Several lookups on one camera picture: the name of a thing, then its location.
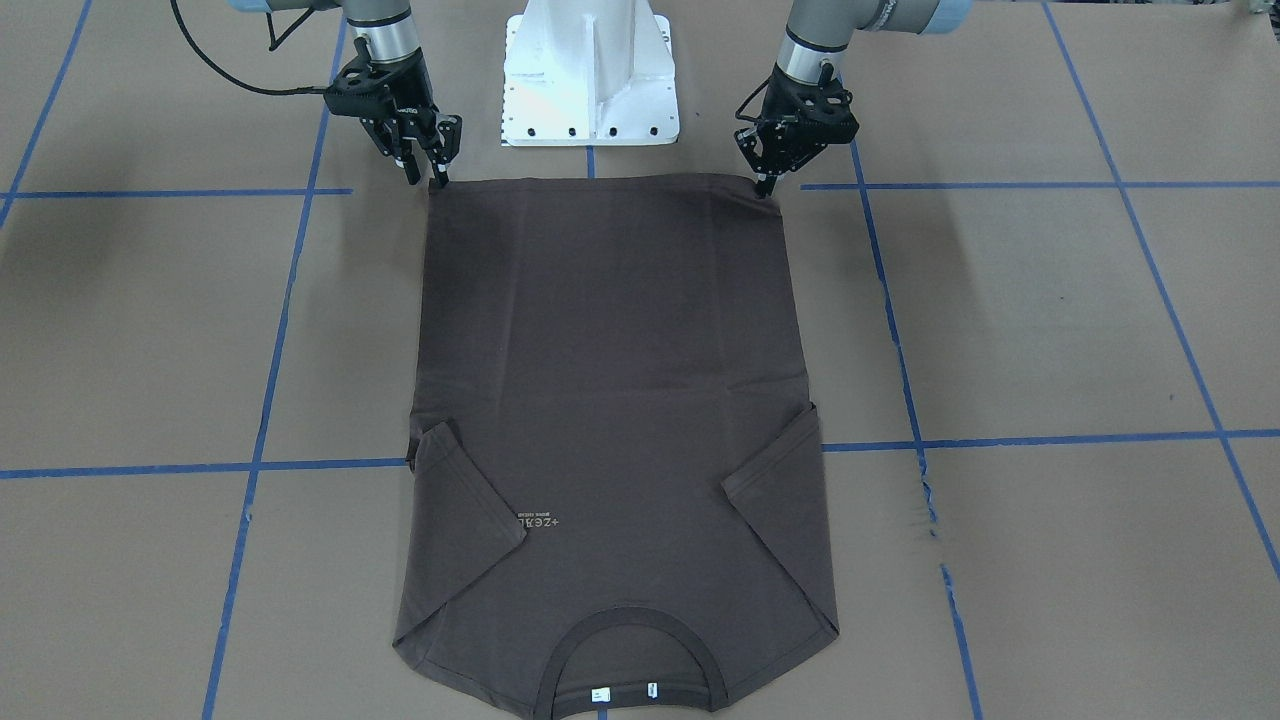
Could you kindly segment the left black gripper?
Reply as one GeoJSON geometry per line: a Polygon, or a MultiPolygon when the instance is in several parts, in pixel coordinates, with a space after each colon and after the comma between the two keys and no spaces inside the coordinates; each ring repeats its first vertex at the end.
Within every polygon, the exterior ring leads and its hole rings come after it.
{"type": "Polygon", "coordinates": [[[828,146],[847,142],[845,104],[812,104],[773,118],[740,108],[735,118],[748,123],[733,138],[756,177],[759,199],[771,199],[782,176],[800,170],[828,146]]]}

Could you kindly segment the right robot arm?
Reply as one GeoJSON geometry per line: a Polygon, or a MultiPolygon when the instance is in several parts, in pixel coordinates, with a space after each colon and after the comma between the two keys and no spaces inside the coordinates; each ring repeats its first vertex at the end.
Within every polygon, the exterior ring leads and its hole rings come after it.
{"type": "Polygon", "coordinates": [[[410,184],[422,181],[417,155],[428,159],[431,182],[448,184],[460,152],[463,122],[435,102],[420,33],[408,1],[233,1],[238,12],[270,17],[301,10],[303,17],[340,10],[353,36],[355,58],[325,88],[310,87],[334,117],[360,122],[375,149],[404,172],[410,184]]]}

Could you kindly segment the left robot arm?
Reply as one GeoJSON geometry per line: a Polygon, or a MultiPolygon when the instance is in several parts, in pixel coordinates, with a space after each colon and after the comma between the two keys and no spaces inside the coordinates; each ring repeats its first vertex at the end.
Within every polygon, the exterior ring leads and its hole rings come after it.
{"type": "Polygon", "coordinates": [[[780,178],[860,129],[852,95],[838,77],[852,36],[861,32],[946,35],[969,15],[969,1],[795,1],[769,77],[737,108],[733,140],[768,199],[780,178]]]}

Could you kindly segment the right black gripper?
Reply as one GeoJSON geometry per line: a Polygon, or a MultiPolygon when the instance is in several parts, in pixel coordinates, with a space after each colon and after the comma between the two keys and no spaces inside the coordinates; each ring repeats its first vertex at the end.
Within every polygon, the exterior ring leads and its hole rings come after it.
{"type": "Polygon", "coordinates": [[[460,154],[463,118],[440,114],[434,104],[401,108],[388,90],[367,96],[367,115],[362,119],[375,146],[394,160],[410,186],[421,181],[415,156],[416,143],[431,167],[430,187],[442,190],[449,183],[448,169],[460,154]]]}

